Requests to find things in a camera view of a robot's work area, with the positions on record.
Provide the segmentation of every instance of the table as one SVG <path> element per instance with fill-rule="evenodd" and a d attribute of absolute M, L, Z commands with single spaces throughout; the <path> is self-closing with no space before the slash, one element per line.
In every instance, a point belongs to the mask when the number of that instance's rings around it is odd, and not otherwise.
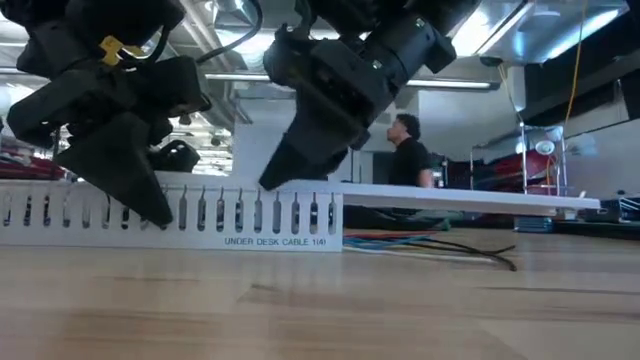
<path fill-rule="evenodd" d="M 3 359 L 635 359 L 637 243 L 495 230 L 521 271 L 367 254 L 0 248 Z"/>

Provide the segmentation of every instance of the wooden tabletop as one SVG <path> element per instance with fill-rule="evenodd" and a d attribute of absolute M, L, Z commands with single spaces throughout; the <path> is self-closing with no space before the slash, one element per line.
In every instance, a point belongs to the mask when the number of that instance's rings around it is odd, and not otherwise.
<path fill-rule="evenodd" d="M 640 243 L 464 230 L 491 264 L 0 248 L 0 358 L 637 359 Z"/>

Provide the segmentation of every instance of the ceiling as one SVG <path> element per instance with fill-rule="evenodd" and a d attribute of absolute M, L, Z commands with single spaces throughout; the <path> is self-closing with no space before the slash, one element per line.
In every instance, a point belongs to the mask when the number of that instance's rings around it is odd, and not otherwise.
<path fill-rule="evenodd" d="M 185 7 L 186 17 L 171 33 L 165 57 L 178 54 L 197 57 L 205 51 L 226 45 L 246 33 L 250 29 L 250 22 L 255 19 L 250 5 L 244 7 L 244 12 L 228 11 L 228 4 L 242 5 L 242 0 L 216 0 L 218 2 L 215 3 L 209 0 L 177 1 Z M 271 43 L 273 32 L 283 23 L 296 24 L 299 16 L 294 11 L 295 0 L 260 0 L 260 3 L 264 12 L 263 29 L 236 51 L 204 64 L 203 72 L 262 72 L 262 53 Z M 571 31 L 580 23 L 581 5 L 581 0 L 483 0 L 476 11 L 456 27 L 455 33 L 450 34 L 460 58 L 437 75 L 423 68 L 417 78 L 500 82 L 495 68 L 481 64 L 477 56 L 480 47 L 487 48 L 483 55 L 501 57 L 515 63 L 544 61 L 552 51 L 549 49 L 553 49 L 553 46 L 557 48 L 562 41 L 568 43 L 567 39 L 571 40 Z M 585 24 L 592 24 L 591 28 L 603 25 L 604 20 L 612 16 L 612 11 L 616 12 L 616 16 L 626 11 L 624 0 L 590 0 Z M 506 25 L 511 26 L 508 31 L 505 31 Z M 500 32 L 495 44 L 487 46 L 487 38 Z M 322 20 L 315 24 L 312 35 L 316 38 L 337 37 Z M 0 68 L 15 68 L 15 61 L 27 40 L 28 35 L 22 27 L 0 18 Z M 154 46 L 151 41 L 148 48 Z M 0 71 L 4 73 L 0 74 L 2 113 L 6 113 L 20 96 L 45 84 L 43 79 L 7 74 L 10 72 Z M 172 139 L 185 139 L 201 152 L 203 170 L 210 169 L 207 171 L 216 173 L 230 170 L 230 134 L 236 122 L 279 123 L 286 126 L 295 114 L 294 94 L 289 89 L 265 83 L 213 80 L 209 81 L 209 87 L 209 95 L 214 101 L 212 110 L 193 117 L 193 131 L 177 128 L 172 134 Z M 417 92 L 416 88 L 405 89 L 393 108 L 407 108 Z M 211 145 L 214 138 L 221 140 L 222 144 Z"/>

